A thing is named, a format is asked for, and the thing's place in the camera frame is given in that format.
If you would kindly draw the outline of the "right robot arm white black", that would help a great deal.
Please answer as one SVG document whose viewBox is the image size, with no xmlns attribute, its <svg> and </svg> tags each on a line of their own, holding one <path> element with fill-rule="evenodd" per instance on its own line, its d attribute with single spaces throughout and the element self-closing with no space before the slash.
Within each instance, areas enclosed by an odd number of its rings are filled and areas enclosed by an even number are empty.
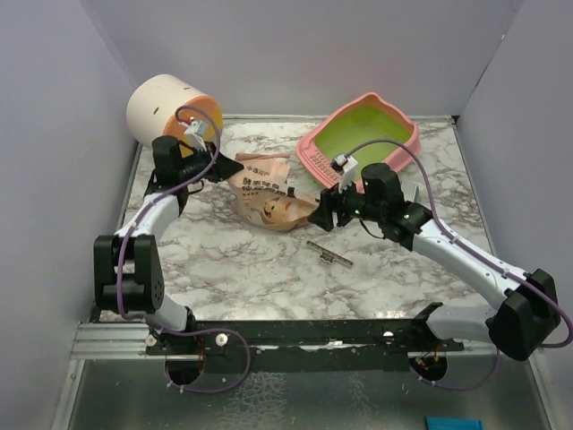
<svg viewBox="0 0 573 430">
<path fill-rule="evenodd" d="M 405 199 L 398 175 L 384 163 L 361 172 L 359 191 L 349 174 L 321 192 L 309 221 L 325 231 L 353 219 L 370 221 L 382 236 L 438 263 L 473 288 L 485 300 L 477 307 L 439 305 L 411 329 L 413 343 L 431 350 L 442 340 L 491 343 L 507 357 L 528 359 L 560 324 L 553 307 L 554 280 L 542 270 L 530 274 L 459 236 L 417 202 Z"/>
</svg>

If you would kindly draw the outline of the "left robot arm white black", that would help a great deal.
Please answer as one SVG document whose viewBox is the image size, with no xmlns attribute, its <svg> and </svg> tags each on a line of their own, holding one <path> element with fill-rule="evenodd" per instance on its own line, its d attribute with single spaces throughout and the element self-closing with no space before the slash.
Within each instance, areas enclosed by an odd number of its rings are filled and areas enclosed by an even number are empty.
<svg viewBox="0 0 573 430">
<path fill-rule="evenodd" d="M 162 328 L 169 346 L 181 354 L 195 348 L 198 332 L 192 311 L 167 296 L 158 241 L 183 213 L 192 194 L 189 185 L 219 183 L 244 170 L 212 142 L 185 157 L 181 149 L 188 147 L 169 135 L 152 142 L 154 169 L 142 206 L 125 226 L 98 236 L 93 246 L 97 308 Z"/>
</svg>

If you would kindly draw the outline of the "beige cat litter bag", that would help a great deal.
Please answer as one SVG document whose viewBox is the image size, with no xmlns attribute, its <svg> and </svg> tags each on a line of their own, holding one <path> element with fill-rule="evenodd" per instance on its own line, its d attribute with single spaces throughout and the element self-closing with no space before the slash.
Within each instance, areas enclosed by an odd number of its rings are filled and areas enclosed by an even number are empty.
<svg viewBox="0 0 573 430">
<path fill-rule="evenodd" d="M 286 153 L 235 155 L 244 169 L 227 183 L 235 193 L 233 208 L 243 220 L 269 230 L 288 232 L 308 223 L 317 200 L 287 182 L 290 171 Z"/>
</svg>

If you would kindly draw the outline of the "grey metal scoop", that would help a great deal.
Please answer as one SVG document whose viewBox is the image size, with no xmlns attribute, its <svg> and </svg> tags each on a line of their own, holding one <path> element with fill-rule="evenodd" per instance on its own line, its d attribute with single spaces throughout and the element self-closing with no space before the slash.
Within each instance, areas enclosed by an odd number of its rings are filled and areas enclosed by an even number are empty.
<svg viewBox="0 0 573 430">
<path fill-rule="evenodd" d="M 405 201 L 420 202 L 420 192 L 417 184 L 405 181 L 401 183 L 401 189 Z"/>
</svg>

